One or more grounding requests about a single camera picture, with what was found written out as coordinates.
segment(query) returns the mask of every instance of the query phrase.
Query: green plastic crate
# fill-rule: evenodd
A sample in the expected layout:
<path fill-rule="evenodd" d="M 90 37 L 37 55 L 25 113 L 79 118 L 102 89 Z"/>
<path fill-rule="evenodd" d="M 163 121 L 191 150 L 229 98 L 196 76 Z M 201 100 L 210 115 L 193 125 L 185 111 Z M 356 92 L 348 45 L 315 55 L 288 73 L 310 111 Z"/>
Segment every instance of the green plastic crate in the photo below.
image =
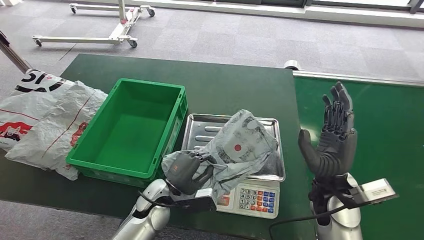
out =
<path fill-rule="evenodd" d="M 184 86 L 119 79 L 66 162 L 88 177 L 145 188 L 163 177 L 187 112 Z"/>

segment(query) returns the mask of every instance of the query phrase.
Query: stainless steel tray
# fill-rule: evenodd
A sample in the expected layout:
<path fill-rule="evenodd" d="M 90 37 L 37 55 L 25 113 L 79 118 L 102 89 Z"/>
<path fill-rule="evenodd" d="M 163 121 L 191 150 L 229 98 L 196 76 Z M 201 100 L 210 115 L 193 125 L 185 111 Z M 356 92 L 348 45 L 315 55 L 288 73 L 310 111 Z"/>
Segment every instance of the stainless steel tray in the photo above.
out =
<path fill-rule="evenodd" d="M 182 140 L 182 150 L 199 150 L 206 146 L 221 130 L 231 116 L 190 114 L 187 117 L 184 139 Z M 267 180 L 282 182 L 286 178 L 284 169 L 283 151 L 281 148 L 279 123 L 274 118 L 256 119 L 265 126 L 265 129 L 278 141 L 277 156 L 270 158 L 263 168 L 248 176 L 248 179 Z"/>

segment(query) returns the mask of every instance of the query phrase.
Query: white plastic bag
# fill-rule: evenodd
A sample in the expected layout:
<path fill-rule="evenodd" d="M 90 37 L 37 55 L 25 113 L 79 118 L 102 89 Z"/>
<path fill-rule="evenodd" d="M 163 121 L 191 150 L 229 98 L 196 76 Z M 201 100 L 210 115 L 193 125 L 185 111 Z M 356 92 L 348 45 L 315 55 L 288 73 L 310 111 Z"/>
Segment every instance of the white plastic bag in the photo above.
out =
<path fill-rule="evenodd" d="M 76 81 L 5 157 L 76 180 L 78 171 L 66 163 L 66 157 L 107 96 Z"/>
<path fill-rule="evenodd" d="M 15 91 L 0 102 L 0 148 L 10 150 L 72 85 L 63 78 L 29 69 Z"/>

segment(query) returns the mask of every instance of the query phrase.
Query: digital scale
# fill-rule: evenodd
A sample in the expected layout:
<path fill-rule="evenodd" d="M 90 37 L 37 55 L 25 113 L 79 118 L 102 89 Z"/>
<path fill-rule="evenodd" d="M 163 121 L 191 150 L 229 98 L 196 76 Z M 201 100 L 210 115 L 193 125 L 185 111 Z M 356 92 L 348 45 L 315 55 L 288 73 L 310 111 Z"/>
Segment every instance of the digital scale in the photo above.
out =
<path fill-rule="evenodd" d="M 181 150 L 200 150 L 221 130 L 231 116 L 190 114 L 187 117 Z M 217 200 L 219 212 L 240 214 L 251 217 L 274 219 L 278 215 L 280 202 L 280 182 L 286 178 L 280 128 L 274 118 L 256 119 L 278 141 L 276 156 L 270 156 L 263 168 L 248 176 L 231 190 L 228 195 Z"/>

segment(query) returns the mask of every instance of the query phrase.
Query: gray carpet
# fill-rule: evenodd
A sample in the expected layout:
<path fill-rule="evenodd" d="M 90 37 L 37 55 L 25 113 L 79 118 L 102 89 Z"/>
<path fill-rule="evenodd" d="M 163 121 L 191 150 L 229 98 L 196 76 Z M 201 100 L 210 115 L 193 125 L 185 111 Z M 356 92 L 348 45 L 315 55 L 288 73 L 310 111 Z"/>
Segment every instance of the gray carpet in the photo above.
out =
<path fill-rule="evenodd" d="M 79 10 L 61 0 L 25 0 L 0 7 L 0 30 L 36 69 L 60 75 L 79 53 L 282 67 L 424 81 L 424 31 L 251 15 L 157 9 L 131 29 L 138 47 L 44 43 L 32 35 L 108 37 L 117 13 Z M 0 54 L 0 101 L 22 74 Z M 108 239 L 119 219 L 0 201 L 0 240 Z M 158 239 L 236 239 L 168 227 Z"/>

